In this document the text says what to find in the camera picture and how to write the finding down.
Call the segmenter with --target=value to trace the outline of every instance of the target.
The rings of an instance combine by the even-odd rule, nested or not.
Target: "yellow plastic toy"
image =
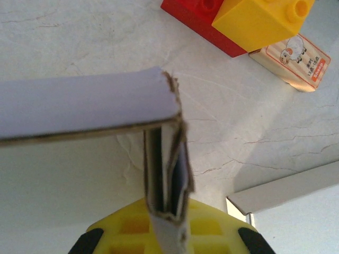
[[[299,33],[315,0],[224,0],[212,26],[247,52]]]
[[[191,230],[188,245],[189,254],[249,254],[250,251],[238,230],[239,228],[250,229],[253,233],[258,234],[251,225],[192,199],[189,203],[188,219]],[[69,253],[162,253],[154,235],[144,199],[94,223],[87,229],[87,234],[95,230],[101,232],[99,236],[95,236],[95,233],[92,236],[87,235],[85,244],[83,244],[84,241],[78,243],[83,238],[82,236]],[[88,239],[93,241],[93,238],[94,244],[91,245]]]

